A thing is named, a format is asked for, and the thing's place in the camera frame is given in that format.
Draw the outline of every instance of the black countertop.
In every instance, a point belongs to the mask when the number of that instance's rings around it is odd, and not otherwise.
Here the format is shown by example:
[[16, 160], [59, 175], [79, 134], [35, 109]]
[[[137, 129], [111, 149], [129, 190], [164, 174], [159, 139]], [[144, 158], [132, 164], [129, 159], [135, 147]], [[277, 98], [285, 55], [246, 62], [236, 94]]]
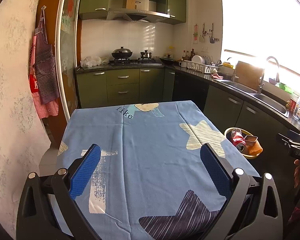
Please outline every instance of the black countertop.
[[[162, 64], [157, 65], [157, 66], [140, 66], [140, 65], [117, 65], [117, 66], [111, 66], [110, 64], [106, 65], [99, 65], [95, 67], [90, 67], [90, 68], [79, 68], [77, 69], [76, 73], [81, 74], [81, 73], [88, 73], [88, 72], [96, 72], [96, 71], [105, 71], [105, 70], [114, 70], [114, 69], [128, 69], [128, 68], [170, 68], [172, 70], [175, 70], [176, 72], [183, 73], [185, 75], [192, 76], [194, 78], [198, 78], [202, 80], [203, 82], [207, 82], [209, 85], [215, 86], [223, 91], [226, 91], [235, 97], [238, 97], [249, 104], [254, 105], [255, 107], [259, 108], [260, 110], [264, 111], [265, 113], [269, 114], [276, 120], [278, 120], [280, 123], [282, 123], [285, 127], [287, 127], [290, 130], [293, 130], [295, 132], [300, 133], [300, 121], [296, 120], [293, 116], [292, 113], [289, 111], [289, 117], [286, 118], [282, 116], [281, 114], [277, 113], [274, 109], [269, 107], [268, 105], [260, 102], [259, 100], [255, 99], [253, 96], [241, 92], [235, 88], [229, 87], [222, 82], [216, 81], [214, 78], [211, 77], [210, 74], [203, 74], [195, 70], [187, 69], [187, 68], [181, 68], [179, 65], [165, 65]], [[284, 101], [275, 96], [271, 95], [270, 93], [265, 93], [267, 96], [271, 97], [272, 99], [278, 101], [282, 105], [284, 104]]]

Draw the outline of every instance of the gas stove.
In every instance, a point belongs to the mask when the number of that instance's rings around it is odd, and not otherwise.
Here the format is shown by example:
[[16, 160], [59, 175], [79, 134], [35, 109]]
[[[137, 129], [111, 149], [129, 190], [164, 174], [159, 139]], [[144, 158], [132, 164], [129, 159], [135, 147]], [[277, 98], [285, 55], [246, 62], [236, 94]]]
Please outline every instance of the gas stove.
[[111, 66], [124, 65], [146, 65], [146, 66], [161, 66], [161, 63], [155, 61], [154, 58], [138, 58], [138, 59], [115, 59], [110, 60]]

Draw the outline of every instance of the sink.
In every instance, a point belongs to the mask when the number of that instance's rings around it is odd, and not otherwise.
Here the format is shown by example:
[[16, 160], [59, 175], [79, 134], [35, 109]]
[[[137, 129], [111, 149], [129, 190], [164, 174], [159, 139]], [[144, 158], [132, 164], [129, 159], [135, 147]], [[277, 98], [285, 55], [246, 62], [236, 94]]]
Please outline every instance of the sink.
[[218, 80], [220, 82], [222, 82], [223, 84], [226, 84], [228, 86], [231, 86], [231, 87], [234, 87], [234, 88], [237, 88], [243, 92], [246, 92], [246, 93], [249, 93], [249, 94], [252, 94], [252, 93], [256, 93], [255, 90], [251, 89], [251, 88], [248, 88], [242, 84], [239, 84], [239, 83], [236, 83], [236, 82], [232, 82], [232, 81], [223, 81], [223, 80]]
[[261, 100], [262, 102], [264, 102], [265, 104], [267, 104], [268, 106], [274, 108], [275, 110], [277, 110], [279, 113], [286, 115], [287, 114], [287, 109], [280, 105], [279, 103], [277, 103], [276, 101], [274, 101], [273, 99], [262, 95], [262, 94], [255, 94], [253, 95], [255, 98]]

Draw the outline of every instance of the dish rack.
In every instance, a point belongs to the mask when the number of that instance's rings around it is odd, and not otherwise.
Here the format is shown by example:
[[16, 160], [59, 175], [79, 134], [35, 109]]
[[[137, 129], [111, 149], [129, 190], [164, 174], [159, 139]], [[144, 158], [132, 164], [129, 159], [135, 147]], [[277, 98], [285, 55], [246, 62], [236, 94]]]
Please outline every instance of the dish rack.
[[204, 64], [195, 63], [192, 61], [184, 60], [187, 64], [187, 69], [193, 69], [195, 71], [199, 71], [201, 73], [205, 74], [211, 74], [213, 69], [218, 70], [219, 67], [216, 66], [209, 66]]

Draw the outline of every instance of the red soda can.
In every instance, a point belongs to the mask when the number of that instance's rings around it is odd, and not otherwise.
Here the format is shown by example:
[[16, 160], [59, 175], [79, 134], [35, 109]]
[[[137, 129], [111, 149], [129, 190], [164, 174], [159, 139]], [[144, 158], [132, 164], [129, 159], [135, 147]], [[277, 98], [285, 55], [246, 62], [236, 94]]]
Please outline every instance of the red soda can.
[[239, 150], [239, 152], [243, 152], [246, 148], [246, 142], [241, 134], [241, 131], [231, 131], [231, 139], [232, 144]]

